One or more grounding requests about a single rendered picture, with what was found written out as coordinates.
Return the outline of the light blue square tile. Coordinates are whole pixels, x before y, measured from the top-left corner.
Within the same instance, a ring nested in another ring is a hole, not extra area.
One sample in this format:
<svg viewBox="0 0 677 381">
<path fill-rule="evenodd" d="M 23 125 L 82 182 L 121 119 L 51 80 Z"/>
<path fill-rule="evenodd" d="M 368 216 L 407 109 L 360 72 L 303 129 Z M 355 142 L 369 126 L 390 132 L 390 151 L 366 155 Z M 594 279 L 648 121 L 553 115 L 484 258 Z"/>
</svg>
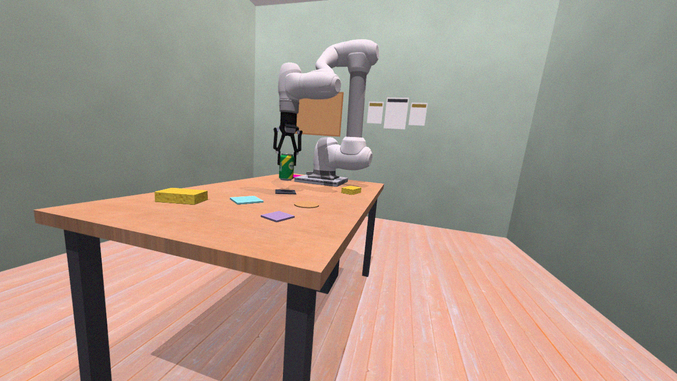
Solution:
<svg viewBox="0 0 677 381">
<path fill-rule="evenodd" d="M 230 197 L 230 200 L 235 204 L 252 204 L 252 203 L 263 203 L 263 200 L 257 198 L 256 196 L 251 197 Z"/>
</svg>

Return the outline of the yellow sponge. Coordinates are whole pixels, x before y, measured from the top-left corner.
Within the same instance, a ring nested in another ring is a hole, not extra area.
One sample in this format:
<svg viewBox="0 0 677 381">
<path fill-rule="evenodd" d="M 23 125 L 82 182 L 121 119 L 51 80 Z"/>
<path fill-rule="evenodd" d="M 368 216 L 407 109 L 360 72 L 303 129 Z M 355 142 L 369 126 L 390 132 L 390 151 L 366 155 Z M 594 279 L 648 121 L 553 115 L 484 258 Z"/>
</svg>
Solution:
<svg viewBox="0 0 677 381">
<path fill-rule="evenodd" d="M 154 192 L 155 202 L 195 205 L 208 200 L 207 190 L 168 188 Z"/>
<path fill-rule="evenodd" d="M 354 195 L 362 192 L 362 187 L 348 186 L 342 187 L 341 193 Z"/>
</svg>

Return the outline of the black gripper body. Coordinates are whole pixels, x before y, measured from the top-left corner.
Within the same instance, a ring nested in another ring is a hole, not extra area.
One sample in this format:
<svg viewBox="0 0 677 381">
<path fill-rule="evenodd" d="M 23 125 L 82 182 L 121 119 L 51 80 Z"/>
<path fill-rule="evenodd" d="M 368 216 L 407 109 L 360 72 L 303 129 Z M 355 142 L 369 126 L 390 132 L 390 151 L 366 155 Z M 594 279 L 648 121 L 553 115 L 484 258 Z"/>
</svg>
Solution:
<svg viewBox="0 0 677 381">
<path fill-rule="evenodd" d="M 281 112 L 280 114 L 280 132 L 285 131 L 285 124 L 294 124 L 297 127 L 297 114 L 291 112 Z M 286 132 L 286 137 L 290 137 L 291 133 Z"/>
</svg>

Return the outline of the green and yellow drink can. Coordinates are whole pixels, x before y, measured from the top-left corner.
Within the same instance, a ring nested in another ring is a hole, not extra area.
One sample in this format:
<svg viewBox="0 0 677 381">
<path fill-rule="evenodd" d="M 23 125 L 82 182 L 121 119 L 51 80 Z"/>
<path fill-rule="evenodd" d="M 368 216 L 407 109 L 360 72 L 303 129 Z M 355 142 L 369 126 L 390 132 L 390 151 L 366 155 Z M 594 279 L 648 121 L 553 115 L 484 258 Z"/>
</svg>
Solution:
<svg viewBox="0 0 677 381">
<path fill-rule="evenodd" d="M 294 156 L 293 154 L 282 153 L 280 155 L 280 180 L 290 181 L 294 178 Z"/>
</svg>

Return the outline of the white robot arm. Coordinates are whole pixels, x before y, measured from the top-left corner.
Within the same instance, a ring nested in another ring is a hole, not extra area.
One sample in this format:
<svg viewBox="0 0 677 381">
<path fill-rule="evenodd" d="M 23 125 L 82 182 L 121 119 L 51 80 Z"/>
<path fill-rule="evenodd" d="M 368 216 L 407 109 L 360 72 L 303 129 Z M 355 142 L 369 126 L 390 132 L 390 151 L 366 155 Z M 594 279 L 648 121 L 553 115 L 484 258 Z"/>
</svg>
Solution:
<svg viewBox="0 0 677 381">
<path fill-rule="evenodd" d="M 278 80 L 280 112 L 298 114 L 299 100 L 337 96 L 341 81 L 334 67 L 347 67 L 349 105 L 346 137 L 338 145 L 334 138 L 320 138 L 314 150 L 314 171 L 308 178 L 335 180 L 336 168 L 360 170 L 369 167 L 372 152 L 362 138 L 366 75 L 379 60 L 379 46 L 370 40 L 351 40 L 328 47 L 315 63 L 316 70 L 301 73 L 296 63 L 283 63 Z M 326 71 L 328 70 L 328 71 Z M 301 73 L 301 74 L 300 74 Z"/>
</svg>

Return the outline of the tan round disc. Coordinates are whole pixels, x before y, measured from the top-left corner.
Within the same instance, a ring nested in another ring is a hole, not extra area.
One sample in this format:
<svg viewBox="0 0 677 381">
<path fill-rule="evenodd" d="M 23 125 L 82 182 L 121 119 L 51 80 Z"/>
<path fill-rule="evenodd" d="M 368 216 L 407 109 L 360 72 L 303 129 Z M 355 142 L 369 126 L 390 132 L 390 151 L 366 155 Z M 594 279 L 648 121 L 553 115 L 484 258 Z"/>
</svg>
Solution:
<svg viewBox="0 0 677 381">
<path fill-rule="evenodd" d="M 319 204 L 315 203 L 315 202 L 295 202 L 294 206 L 306 208 L 306 209 L 312 209 L 312 208 L 318 207 Z"/>
</svg>

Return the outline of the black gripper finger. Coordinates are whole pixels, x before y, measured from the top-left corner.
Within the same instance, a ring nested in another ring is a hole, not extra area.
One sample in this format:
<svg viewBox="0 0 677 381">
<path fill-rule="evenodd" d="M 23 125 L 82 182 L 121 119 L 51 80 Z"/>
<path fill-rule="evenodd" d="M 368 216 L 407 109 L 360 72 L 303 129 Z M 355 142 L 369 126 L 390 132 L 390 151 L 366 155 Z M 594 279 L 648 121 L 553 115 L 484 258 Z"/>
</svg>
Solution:
<svg viewBox="0 0 677 381">
<path fill-rule="evenodd" d="M 273 128 L 273 130 L 274 130 L 273 149 L 275 149 L 276 153 L 278 153 L 278 166 L 279 166 L 280 165 L 280 149 L 281 149 L 281 145 L 283 143 L 283 140 L 285 139 L 286 132 L 284 131 L 283 134 L 281 134 L 280 144 L 277 147 L 277 136 L 278 136 L 278 132 L 280 130 L 280 127 Z"/>
<path fill-rule="evenodd" d="M 298 152 L 301 151 L 301 135 L 302 135 L 302 132 L 303 131 L 301 131 L 301 130 L 297 131 L 297 133 L 298 133 L 298 149 L 297 149 L 297 144 L 296 144 L 296 141 L 295 141 L 294 133 L 291 133 L 291 141 L 292 141 L 292 145 L 294 147 L 294 166 L 297 166 L 297 155 L 298 155 Z"/>
</svg>

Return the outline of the purple square block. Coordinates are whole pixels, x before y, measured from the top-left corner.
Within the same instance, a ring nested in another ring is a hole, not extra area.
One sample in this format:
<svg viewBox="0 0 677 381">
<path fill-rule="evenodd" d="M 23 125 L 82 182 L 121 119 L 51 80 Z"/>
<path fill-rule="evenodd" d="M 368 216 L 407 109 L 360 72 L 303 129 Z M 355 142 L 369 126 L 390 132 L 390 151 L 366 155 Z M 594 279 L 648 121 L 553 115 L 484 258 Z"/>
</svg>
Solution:
<svg viewBox="0 0 677 381">
<path fill-rule="evenodd" d="M 277 211 L 269 214 L 263 214 L 261 215 L 261 217 L 263 219 L 272 220 L 274 222 L 280 222 L 283 220 L 294 219 L 295 216 L 291 214 L 286 214 L 285 212 Z"/>
</svg>

